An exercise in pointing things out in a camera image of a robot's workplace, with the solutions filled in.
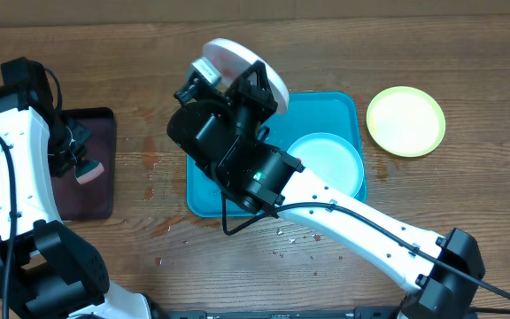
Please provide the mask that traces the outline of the green and pink sponge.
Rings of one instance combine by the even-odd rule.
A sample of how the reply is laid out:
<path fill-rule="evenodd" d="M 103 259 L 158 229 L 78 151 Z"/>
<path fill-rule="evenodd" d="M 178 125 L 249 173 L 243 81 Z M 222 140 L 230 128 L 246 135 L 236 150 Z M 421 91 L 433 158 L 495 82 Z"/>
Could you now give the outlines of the green and pink sponge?
<path fill-rule="evenodd" d="M 92 159 L 82 159 L 74 169 L 75 179 L 78 184 L 89 183 L 98 178 L 103 172 L 103 164 Z"/>

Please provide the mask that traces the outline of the light blue plate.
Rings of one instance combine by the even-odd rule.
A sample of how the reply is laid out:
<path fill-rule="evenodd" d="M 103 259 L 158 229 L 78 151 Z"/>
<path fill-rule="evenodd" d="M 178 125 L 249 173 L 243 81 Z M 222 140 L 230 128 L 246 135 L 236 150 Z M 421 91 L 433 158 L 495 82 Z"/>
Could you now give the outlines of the light blue plate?
<path fill-rule="evenodd" d="M 342 137 L 325 132 L 308 134 L 294 142 L 288 154 L 338 191 L 354 198 L 358 195 L 365 175 L 363 161 Z"/>

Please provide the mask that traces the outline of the yellow-green plate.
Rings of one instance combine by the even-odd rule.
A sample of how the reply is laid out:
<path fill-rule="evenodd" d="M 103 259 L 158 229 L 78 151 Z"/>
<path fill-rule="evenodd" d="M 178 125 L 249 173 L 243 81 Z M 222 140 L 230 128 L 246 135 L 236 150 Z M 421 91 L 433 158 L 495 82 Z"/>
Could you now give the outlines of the yellow-green plate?
<path fill-rule="evenodd" d="M 421 157 L 443 141 L 446 122 L 439 103 L 426 92 L 408 86 L 387 88 L 370 101 L 367 130 L 393 155 Z"/>

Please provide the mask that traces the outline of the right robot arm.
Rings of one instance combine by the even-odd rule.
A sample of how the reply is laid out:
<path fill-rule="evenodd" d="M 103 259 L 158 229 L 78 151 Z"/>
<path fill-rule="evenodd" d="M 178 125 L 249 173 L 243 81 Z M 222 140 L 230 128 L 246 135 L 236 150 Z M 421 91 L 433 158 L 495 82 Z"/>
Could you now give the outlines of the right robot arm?
<path fill-rule="evenodd" d="M 446 237 L 400 222 L 322 181 L 302 161 L 261 141 L 259 126 L 277 108 L 264 62 L 248 66 L 220 91 L 220 73 L 193 62 L 176 91 L 170 138 L 221 196 L 251 213 L 317 230 L 378 267 L 406 292 L 401 318 L 462 318 L 484 268 L 455 265 Z"/>

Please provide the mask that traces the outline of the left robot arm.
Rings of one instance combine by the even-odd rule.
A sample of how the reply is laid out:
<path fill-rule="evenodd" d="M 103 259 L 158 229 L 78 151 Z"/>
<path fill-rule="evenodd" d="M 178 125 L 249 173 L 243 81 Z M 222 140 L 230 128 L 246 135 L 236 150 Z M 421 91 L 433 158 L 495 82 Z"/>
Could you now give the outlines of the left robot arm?
<path fill-rule="evenodd" d="M 114 283 L 99 251 L 70 230 L 57 199 L 110 208 L 115 120 L 64 111 L 58 79 L 28 58 L 1 66 L 0 300 L 22 318 L 160 318 L 147 295 Z"/>

